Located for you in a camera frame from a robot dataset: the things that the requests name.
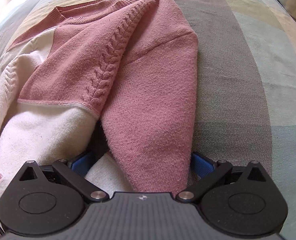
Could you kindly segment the pink and white knit sweater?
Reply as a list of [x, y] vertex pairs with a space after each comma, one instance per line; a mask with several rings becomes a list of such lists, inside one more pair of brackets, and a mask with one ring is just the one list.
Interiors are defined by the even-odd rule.
[[184, 189], [197, 47], [174, 0], [55, 7], [0, 57], [0, 197], [25, 161], [83, 152], [97, 122], [122, 187]]

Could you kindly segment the patchwork pastel bed sheet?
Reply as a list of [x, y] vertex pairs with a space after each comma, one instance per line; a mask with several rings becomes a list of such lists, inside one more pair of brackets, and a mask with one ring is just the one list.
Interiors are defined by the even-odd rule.
[[[91, 1], [12, 0], [0, 20], [0, 57], [55, 7]], [[296, 21], [278, 0], [174, 1], [198, 38], [191, 155], [234, 166], [259, 161], [288, 205], [280, 233], [225, 235], [178, 193], [122, 187], [97, 122], [86, 149], [61, 159], [109, 199], [51, 235], [16, 235], [0, 223], [0, 239], [296, 239]], [[190, 164], [184, 189], [200, 179]]]

